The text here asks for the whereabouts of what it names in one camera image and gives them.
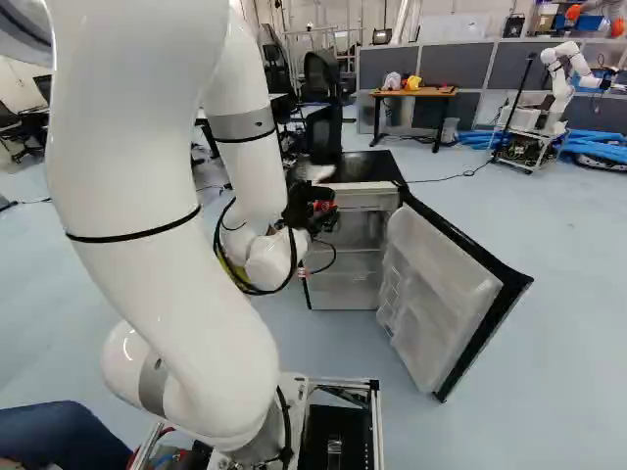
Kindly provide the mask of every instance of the computer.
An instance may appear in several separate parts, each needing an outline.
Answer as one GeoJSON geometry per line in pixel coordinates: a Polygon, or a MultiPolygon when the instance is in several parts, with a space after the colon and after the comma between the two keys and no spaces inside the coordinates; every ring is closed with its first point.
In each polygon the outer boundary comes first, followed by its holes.
{"type": "Polygon", "coordinates": [[[39,90],[39,93],[41,93],[41,96],[43,96],[43,99],[46,100],[46,103],[48,103],[48,105],[50,105],[52,75],[34,76],[32,80],[35,82],[35,85],[37,85],[37,89],[39,90]]]}
{"type": "Polygon", "coordinates": [[[384,44],[389,44],[390,39],[392,39],[392,29],[374,29],[372,31],[372,45],[373,46],[382,46],[384,44]]]}

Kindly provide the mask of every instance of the person's leg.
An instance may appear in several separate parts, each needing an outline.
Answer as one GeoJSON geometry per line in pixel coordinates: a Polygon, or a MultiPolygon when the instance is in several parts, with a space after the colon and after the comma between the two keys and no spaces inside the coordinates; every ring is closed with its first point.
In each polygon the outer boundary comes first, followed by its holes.
{"type": "Polygon", "coordinates": [[[123,470],[131,451],[91,411],[73,401],[0,410],[0,457],[26,470],[123,470]]]}

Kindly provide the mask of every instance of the standing desk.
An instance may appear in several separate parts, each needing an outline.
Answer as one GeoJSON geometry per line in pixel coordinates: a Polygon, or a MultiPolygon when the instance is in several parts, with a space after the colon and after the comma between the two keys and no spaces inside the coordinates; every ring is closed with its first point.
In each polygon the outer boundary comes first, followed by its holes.
{"type": "Polygon", "coordinates": [[[435,142],[433,143],[433,153],[437,154],[440,150],[440,143],[442,140],[442,131],[444,129],[444,119],[447,117],[447,110],[449,108],[449,101],[451,98],[458,94],[458,88],[456,86],[423,86],[415,91],[381,91],[375,90],[370,92],[370,96],[374,98],[374,135],[370,142],[370,147],[374,147],[379,143],[383,137],[387,134],[379,132],[379,115],[381,113],[381,101],[385,98],[439,98],[442,103],[441,106],[441,118],[440,126],[438,127],[438,134],[436,135],[435,142]]]}

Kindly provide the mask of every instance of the gray floor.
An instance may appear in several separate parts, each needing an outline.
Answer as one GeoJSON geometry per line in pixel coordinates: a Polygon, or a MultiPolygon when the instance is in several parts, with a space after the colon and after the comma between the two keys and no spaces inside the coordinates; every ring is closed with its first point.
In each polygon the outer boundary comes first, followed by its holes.
{"type": "MultiPolygon", "coordinates": [[[[345,126],[346,149],[368,142],[345,126]]],[[[449,175],[487,158],[387,143],[406,179],[449,175]]],[[[445,405],[418,393],[372,312],[307,311],[298,285],[254,303],[285,370],[381,379],[389,469],[623,469],[625,177],[570,164],[532,176],[490,165],[472,178],[411,186],[536,279],[445,405]]],[[[0,173],[0,191],[22,200],[46,196],[42,165],[0,173]]],[[[215,189],[203,193],[208,230],[228,198],[215,189]]],[[[79,400],[136,445],[151,418],[114,398],[98,367],[117,315],[87,277],[51,205],[0,214],[0,263],[0,407],[79,400]]]]}

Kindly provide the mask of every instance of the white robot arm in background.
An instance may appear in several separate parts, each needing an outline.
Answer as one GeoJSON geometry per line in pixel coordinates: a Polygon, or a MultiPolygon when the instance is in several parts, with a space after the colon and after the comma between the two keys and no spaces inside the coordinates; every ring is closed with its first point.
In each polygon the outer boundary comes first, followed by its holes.
{"type": "MultiPolygon", "coordinates": [[[[560,59],[566,58],[572,69],[576,71],[580,76],[579,85],[585,88],[595,88],[600,90],[607,90],[610,87],[616,89],[623,89],[622,85],[612,84],[609,77],[599,78],[593,75],[586,58],[579,50],[579,46],[573,42],[568,41],[558,46],[545,49],[540,54],[540,60],[547,68],[551,80],[553,81],[552,88],[555,100],[550,108],[550,118],[547,121],[547,126],[553,126],[557,122],[561,115],[566,110],[568,103],[572,100],[575,94],[575,87],[570,83],[570,77],[566,75],[563,64],[560,59]]],[[[606,70],[608,75],[613,75],[617,70],[606,70]]]]}
{"type": "Polygon", "coordinates": [[[272,290],[309,243],[305,230],[258,237],[251,229],[267,228],[288,206],[256,40],[227,0],[45,7],[55,50],[51,197],[87,271],[124,318],[104,348],[105,380],[123,400],[236,452],[276,414],[279,362],[204,231],[189,167],[201,105],[237,196],[224,226],[246,224],[232,232],[242,240],[223,238],[226,250],[272,290]]]}

